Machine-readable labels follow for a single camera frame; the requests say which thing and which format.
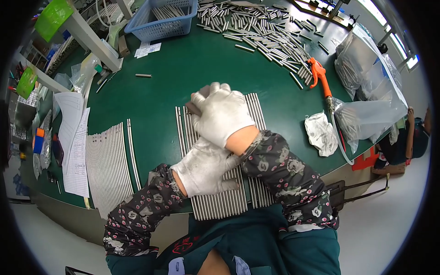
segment printed form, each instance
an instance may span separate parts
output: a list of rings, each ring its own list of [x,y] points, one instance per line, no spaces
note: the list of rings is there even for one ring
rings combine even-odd
[[[62,113],[62,121],[58,131],[64,157],[62,159],[62,173],[67,174],[70,159],[70,148],[77,132],[83,113],[83,95],[76,92],[63,92],[54,95]]]
[[[78,130],[70,149],[70,160],[67,174],[63,173],[64,190],[67,193],[89,198],[85,150],[87,138],[87,121],[90,108],[84,110]]]

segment gloved hand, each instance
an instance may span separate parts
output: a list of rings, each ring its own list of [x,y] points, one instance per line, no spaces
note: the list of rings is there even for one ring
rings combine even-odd
[[[199,92],[191,97],[202,116],[192,115],[194,129],[213,144],[224,148],[230,135],[255,125],[249,115],[245,98],[239,91],[231,91],[228,84],[213,82],[205,99]]]
[[[234,180],[222,180],[222,175],[240,164],[240,158],[227,149],[200,137],[181,162],[171,166],[179,175],[188,197],[213,195],[238,189]]]

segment window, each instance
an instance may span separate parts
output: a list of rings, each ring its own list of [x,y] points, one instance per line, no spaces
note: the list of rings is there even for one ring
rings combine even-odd
[[[403,43],[402,40],[400,39],[400,37],[397,34],[392,33],[390,35],[391,40],[393,41],[394,45],[397,48],[397,51],[400,53],[400,56],[402,57],[402,60],[407,59],[407,52],[405,50],[405,48],[403,47]],[[408,70],[411,70],[418,62],[418,57],[417,55],[411,59],[409,59],[407,61],[407,68]]]
[[[385,26],[385,32],[387,33],[391,30],[391,26],[387,24],[385,17],[379,11],[379,9],[375,6],[375,4],[371,0],[358,0],[378,21],[382,26]],[[390,35],[391,41],[397,48],[402,60],[407,59],[407,52],[405,47],[403,46],[402,40],[397,34],[391,33]],[[409,71],[418,63],[417,55],[407,61],[407,68]]]
[[[371,14],[379,21],[382,26],[385,26],[386,19],[371,0],[358,0]]]

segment dark floral sleeve cover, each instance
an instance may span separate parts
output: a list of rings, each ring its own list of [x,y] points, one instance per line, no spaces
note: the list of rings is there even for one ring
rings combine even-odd
[[[148,174],[144,188],[108,215],[103,240],[107,255],[139,256],[157,252],[150,248],[151,232],[172,210],[183,206],[183,199],[171,169],[160,164]]]
[[[282,204],[289,231],[339,227],[337,211],[330,205],[330,191],[318,173],[290,152],[281,135],[260,132],[240,158],[244,172],[260,178]]]

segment blue plastic basket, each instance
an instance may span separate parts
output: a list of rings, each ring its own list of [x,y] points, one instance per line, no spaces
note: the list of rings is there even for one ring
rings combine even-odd
[[[167,4],[180,7],[185,14],[188,7],[190,7],[190,13],[185,16],[152,21],[156,20],[156,17],[151,12],[151,9]],[[190,32],[191,19],[196,13],[197,0],[146,0],[127,24],[124,31],[126,33],[133,33],[142,42],[184,35]]]

